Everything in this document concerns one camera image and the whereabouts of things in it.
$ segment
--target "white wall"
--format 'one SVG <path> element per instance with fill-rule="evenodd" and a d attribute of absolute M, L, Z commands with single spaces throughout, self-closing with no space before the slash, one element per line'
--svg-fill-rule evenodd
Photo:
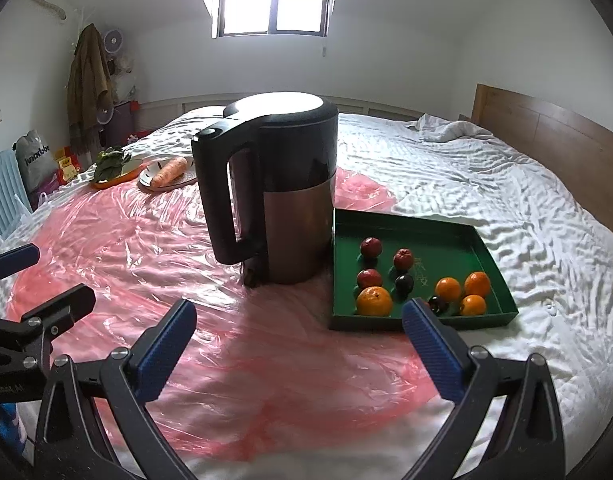
<path fill-rule="evenodd" d="M 66 1 L 48 1 L 66 10 L 64 23 L 29 0 L 10 0 L 0 13 L 0 151 L 30 129 L 52 150 L 69 143 L 65 86 L 77 19 Z"/>
<path fill-rule="evenodd" d="M 457 49 L 402 25 L 334 12 L 328 38 L 211 38 L 205 19 L 129 38 L 139 100 L 224 92 L 306 91 L 449 113 Z M 322 57 L 323 45 L 327 48 Z"/>
<path fill-rule="evenodd" d="M 613 131 L 613 37 L 589 0 L 500 0 L 462 45 L 451 117 L 477 83 L 528 94 Z"/>

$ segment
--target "light blue plastic crate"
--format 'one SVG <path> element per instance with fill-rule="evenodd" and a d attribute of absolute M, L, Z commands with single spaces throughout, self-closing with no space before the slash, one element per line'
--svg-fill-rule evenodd
<path fill-rule="evenodd" d="M 0 152 L 0 236 L 6 239 L 20 224 L 23 213 L 30 212 L 29 199 L 13 150 Z"/>

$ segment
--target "leafy green vegetable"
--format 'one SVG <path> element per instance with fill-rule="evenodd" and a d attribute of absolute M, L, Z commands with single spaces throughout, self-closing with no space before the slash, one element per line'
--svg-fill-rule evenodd
<path fill-rule="evenodd" d="M 98 153 L 93 182 L 112 180 L 122 174 L 122 166 L 131 160 L 130 153 L 124 153 L 120 146 L 111 146 Z"/>

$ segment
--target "green box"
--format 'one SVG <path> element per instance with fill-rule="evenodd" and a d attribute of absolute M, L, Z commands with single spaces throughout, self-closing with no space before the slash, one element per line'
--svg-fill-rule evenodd
<path fill-rule="evenodd" d="M 443 324 L 458 330 L 476 330 L 506 326 L 517 315 L 517 306 L 491 253 L 473 226 L 346 209 L 334 212 L 333 317 L 331 330 L 401 331 L 401 308 L 407 300 L 393 294 L 389 317 L 359 316 L 355 297 L 359 293 L 357 274 L 365 269 L 359 246 L 368 237 L 379 238 L 384 250 L 375 267 L 384 280 L 384 288 L 394 287 L 393 256 L 398 249 L 413 251 L 415 265 L 409 271 L 415 287 L 411 298 L 428 300 L 435 295 L 435 284 L 451 276 L 464 283 L 476 270 L 491 279 L 491 293 L 485 298 L 487 310 L 481 316 L 459 316 L 457 303 L 440 316 Z"/>

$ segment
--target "pink plastic sheet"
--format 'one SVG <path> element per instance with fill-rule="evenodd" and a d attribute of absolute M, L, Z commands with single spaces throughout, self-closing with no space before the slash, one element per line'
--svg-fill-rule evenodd
<path fill-rule="evenodd" d="M 338 205 L 385 211 L 394 202 L 366 176 L 338 170 Z M 197 186 L 86 190 L 51 213 L 34 243 L 42 259 L 16 280 L 10 319 L 80 282 L 97 297 L 53 356 L 103 358 L 132 345 L 178 298 L 197 304 L 196 332 L 148 405 L 178 452 L 250 460 L 335 446 L 435 395 L 404 336 L 327 330 L 330 269 L 299 285 L 244 288 L 238 266 L 214 258 Z M 120 444 L 117 428 L 107 429 Z"/>

